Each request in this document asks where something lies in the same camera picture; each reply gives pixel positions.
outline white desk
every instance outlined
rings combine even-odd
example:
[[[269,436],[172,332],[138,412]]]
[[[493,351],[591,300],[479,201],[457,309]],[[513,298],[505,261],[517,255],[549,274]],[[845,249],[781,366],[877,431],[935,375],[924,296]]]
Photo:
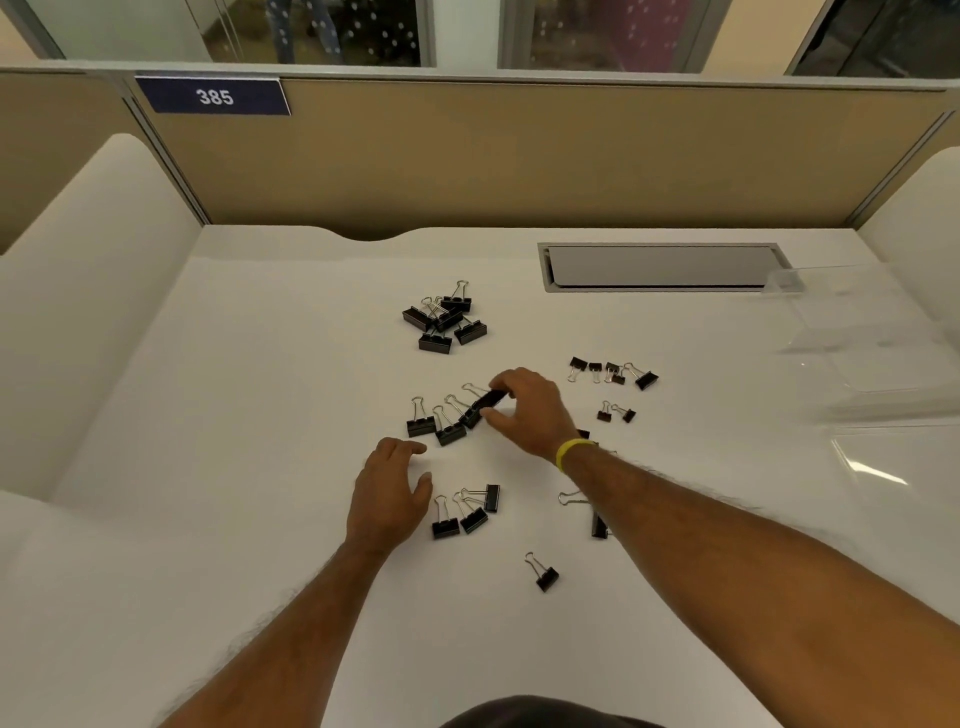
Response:
[[[823,529],[883,570],[827,435],[804,421],[791,365],[773,355],[782,309],[757,294],[547,294],[536,251],[771,239],[794,265],[872,259],[852,231],[434,229],[361,243],[204,229],[12,560],[0,723],[149,722],[340,543],[352,480],[379,437],[404,435],[411,397],[429,407],[507,367],[557,379],[608,449]],[[418,351],[400,311],[457,279],[490,334],[447,357]],[[569,384],[573,355],[661,379],[645,393]],[[632,406],[634,422],[598,422],[604,399]],[[558,504],[569,483],[555,470],[485,424],[445,449],[424,442],[414,476],[432,470],[448,496],[500,483],[501,510],[434,542],[431,508],[373,586],[325,726],[429,728],[526,692],[668,728],[776,725],[617,541],[589,537],[589,509]],[[546,595],[529,550],[561,574]]]

